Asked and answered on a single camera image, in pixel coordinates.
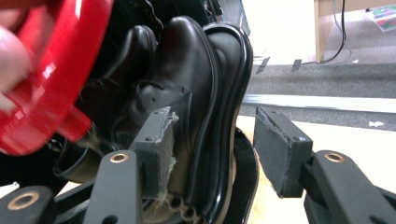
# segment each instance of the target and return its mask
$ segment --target black metal bracket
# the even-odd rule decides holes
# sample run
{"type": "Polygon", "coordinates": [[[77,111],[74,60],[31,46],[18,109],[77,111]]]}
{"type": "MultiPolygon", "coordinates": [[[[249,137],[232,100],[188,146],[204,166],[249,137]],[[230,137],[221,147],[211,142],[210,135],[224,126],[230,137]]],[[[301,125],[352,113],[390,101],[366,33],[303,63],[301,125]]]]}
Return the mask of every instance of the black metal bracket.
{"type": "Polygon", "coordinates": [[[169,106],[153,111],[128,150],[105,155],[95,179],[55,199],[42,186],[8,194],[0,223],[142,223],[142,198],[167,186],[176,121],[169,106]]]}
{"type": "Polygon", "coordinates": [[[312,151],[285,116],[257,108],[254,147],[280,198],[302,197],[309,223],[396,223],[396,195],[374,186],[348,156],[312,151]]]}

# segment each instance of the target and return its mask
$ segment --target hand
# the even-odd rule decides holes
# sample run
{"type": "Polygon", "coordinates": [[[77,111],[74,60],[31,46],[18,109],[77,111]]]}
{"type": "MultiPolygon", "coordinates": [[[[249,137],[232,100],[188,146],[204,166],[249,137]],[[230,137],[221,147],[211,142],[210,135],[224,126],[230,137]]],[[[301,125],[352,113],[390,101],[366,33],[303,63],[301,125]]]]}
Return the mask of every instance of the hand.
{"type": "Polygon", "coordinates": [[[47,0],[0,0],[0,9],[38,7],[46,1],[47,0]]]}
{"type": "Polygon", "coordinates": [[[0,110],[9,113],[15,108],[5,93],[27,78],[31,69],[30,58],[22,42],[0,25],[0,110]]]}

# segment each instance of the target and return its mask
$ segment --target bolt hole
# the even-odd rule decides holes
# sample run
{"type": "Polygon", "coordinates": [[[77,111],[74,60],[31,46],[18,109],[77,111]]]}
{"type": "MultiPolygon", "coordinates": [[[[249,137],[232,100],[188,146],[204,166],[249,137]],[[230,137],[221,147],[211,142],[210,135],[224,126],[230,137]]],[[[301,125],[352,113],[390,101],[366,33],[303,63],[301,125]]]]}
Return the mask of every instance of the bolt hole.
{"type": "Polygon", "coordinates": [[[333,162],[344,162],[344,157],[342,157],[341,155],[338,155],[336,153],[326,153],[324,155],[324,157],[329,160],[329,161],[333,161],[333,162]]]}
{"type": "Polygon", "coordinates": [[[19,198],[19,199],[15,202],[15,205],[21,206],[21,205],[24,205],[24,204],[29,203],[29,202],[32,201],[32,200],[33,200],[33,196],[32,196],[32,195],[26,195],[26,196],[24,196],[24,197],[19,198]]]}
{"type": "Polygon", "coordinates": [[[172,202],[171,202],[171,207],[172,208],[179,208],[181,206],[181,199],[179,197],[175,197],[172,202]]]}
{"type": "Polygon", "coordinates": [[[302,141],[302,142],[306,140],[304,137],[297,137],[297,136],[294,136],[293,139],[296,141],[302,141]]]}
{"type": "Polygon", "coordinates": [[[21,210],[25,207],[29,207],[33,203],[35,203],[38,198],[40,197],[40,194],[36,191],[28,191],[20,196],[14,198],[11,202],[8,204],[8,209],[9,210],[21,210]]]}
{"type": "Polygon", "coordinates": [[[198,217],[198,218],[199,218],[198,221],[197,221],[198,224],[205,224],[206,223],[206,221],[205,221],[205,219],[203,217],[198,217]]]}
{"type": "Polygon", "coordinates": [[[192,208],[188,208],[187,211],[184,213],[185,218],[192,218],[195,215],[195,211],[192,208]]]}
{"type": "Polygon", "coordinates": [[[388,222],[384,221],[382,218],[380,217],[375,217],[375,216],[370,216],[370,220],[374,223],[374,224],[388,224],[388,222]]]}
{"type": "Polygon", "coordinates": [[[116,224],[119,219],[116,216],[108,216],[103,219],[102,224],[116,224]]]}
{"type": "Polygon", "coordinates": [[[123,153],[116,154],[110,158],[110,161],[114,163],[120,163],[126,160],[128,160],[128,155],[123,153]]]}

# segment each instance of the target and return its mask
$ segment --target shoe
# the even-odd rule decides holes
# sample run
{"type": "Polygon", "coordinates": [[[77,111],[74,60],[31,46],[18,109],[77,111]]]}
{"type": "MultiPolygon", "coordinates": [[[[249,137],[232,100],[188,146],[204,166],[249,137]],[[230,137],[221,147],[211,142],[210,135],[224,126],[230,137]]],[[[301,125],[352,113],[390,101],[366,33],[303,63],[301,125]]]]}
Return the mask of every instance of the shoe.
{"type": "Polygon", "coordinates": [[[65,140],[53,168],[55,175],[79,183],[96,176],[101,157],[115,150],[108,141],[113,119],[126,103],[132,83],[147,74],[156,46],[155,35],[147,26],[134,27],[106,74],[87,82],[76,106],[92,120],[94,132],[83,141],[99,141],[100,144],[98,148],[88,148],[65,140]]]}
{"type": "MultiPolygon", "coordinates": [[[[173,18],[164,26],[151,72],[135,83],[131,102],[115,122],[113,140],[128,148],[152,111],[171,106],[176,113],[173,157],[177,162],[167,199],[187,195],[191,162],[198,148],[205,147],[217,112],[219,78],[219,59],[202,27],[189,17],[173,18]]],[[[145,222],[162,223],[176,212],[183,213],[182,206],[169,206],[161,200],[145,201],[145,222]]]]}
{"type": "Polygon", "coordinates": [[[135,26],[106,74],[89,80],[81,91],[76,107],[105,139],[110,138],[113,119],[126,103],[132,84],[147,75],[156,48],[154,33],[147,26],[135,26]]]}
{"type": "Polygon", "coordinates": [[[219,55],[221,99],[217,104],[210,139],[196,151],[185,203],[194,204],[208,223],[223,223],[233,190],[234,132],[239,107],[248,87],[253,50],[241,28],[213,22],[204,31],[219,55]]]}

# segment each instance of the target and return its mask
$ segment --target black plastic mount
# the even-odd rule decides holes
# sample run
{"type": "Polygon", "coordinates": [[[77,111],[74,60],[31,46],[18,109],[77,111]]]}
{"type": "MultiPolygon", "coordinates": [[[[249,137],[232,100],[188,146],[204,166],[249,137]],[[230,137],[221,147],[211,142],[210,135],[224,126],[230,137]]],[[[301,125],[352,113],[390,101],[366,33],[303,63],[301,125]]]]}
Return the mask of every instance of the black plastic mount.
{"type": "MultiPolygon", "coordinates": [[[[142,223],[143,192],[152,197],[166,186],[167,180],[161,176],[169,172],[176,120],[169,107],[154,111],[129,150],[105,155],[95,179],[59,196],[42,186],[8,194],[0,200],[0,223],[142,223]]],[[[234,136],[234,155],[238,169],[224,223],[246,223],[259,168],[253,146],[239,129],[234,136]]]]}
{"type": "Polygon", "coordinates": [[[274,110],[257,108],[254,146],[278,197],[306,190],[309,223],[396,223],[394,193],[374,186],[348,156],[314,153],[312,140],[274,110]]]}

